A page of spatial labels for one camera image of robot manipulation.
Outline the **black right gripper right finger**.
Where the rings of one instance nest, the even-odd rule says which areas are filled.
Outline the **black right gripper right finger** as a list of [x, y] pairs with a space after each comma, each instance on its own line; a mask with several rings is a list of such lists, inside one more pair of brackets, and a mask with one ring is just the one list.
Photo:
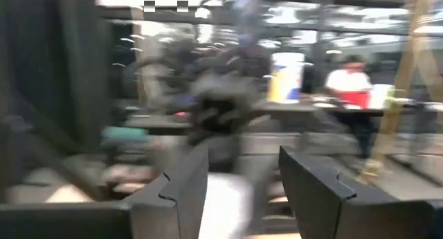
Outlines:
[[437, 239], [436, 200], [399, 200], [288, 146], [278, 167], [302, 239]]

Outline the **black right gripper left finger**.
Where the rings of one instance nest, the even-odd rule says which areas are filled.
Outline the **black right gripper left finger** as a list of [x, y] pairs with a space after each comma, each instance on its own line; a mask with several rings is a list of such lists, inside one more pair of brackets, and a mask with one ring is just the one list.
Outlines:
[[208, 182], [208, 146], [176, 147], [153, 182], [127, 198], [133, 239], [198, 239]]

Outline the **person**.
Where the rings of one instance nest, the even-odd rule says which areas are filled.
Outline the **person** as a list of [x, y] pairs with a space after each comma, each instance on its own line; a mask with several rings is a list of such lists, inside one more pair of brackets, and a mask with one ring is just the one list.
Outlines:
[[[328, 73], [325, 88], [331, 95], [339, 100], [344, 100], [348, 105], [367, 109], [370, 102], [372, 84], [370, 77], [365, 72], [365, 63], [358, 55], [345, 57], [342, 68]], [[372, 123], [370, 117], [358, 112], [334, 112], [333, 115], [356, 138], [361, 149], [360, 158], [370, 156]]]

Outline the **white yellow blue canister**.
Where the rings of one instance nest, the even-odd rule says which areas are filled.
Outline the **white yellow blue canister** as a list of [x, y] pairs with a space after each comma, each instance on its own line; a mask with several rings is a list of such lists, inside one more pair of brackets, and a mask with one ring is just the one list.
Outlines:
[[300, 101], [305, 55], [295, 52], [279, 52], [272, 55], [273, 70], [269, 82], [267, 100], [280, 104]]

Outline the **black upright rig frame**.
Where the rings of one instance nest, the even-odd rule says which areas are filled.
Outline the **black upright rig frame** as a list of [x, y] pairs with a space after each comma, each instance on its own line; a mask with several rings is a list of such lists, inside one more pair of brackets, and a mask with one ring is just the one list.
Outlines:
[[109, 120], [105, 37], [96, 0], [0, 0], [0, 203], [36, 166], [106, 198], [66, 163], [98, 153]]

